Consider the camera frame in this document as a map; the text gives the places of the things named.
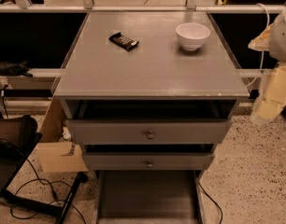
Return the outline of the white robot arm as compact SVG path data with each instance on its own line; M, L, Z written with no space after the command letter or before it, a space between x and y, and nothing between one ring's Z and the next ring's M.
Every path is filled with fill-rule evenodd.
M261 78L259 97L250 116L254 124L264 125L276 118L286 106L286 8L251 40L248 48L267 51L279 62L270 75Z

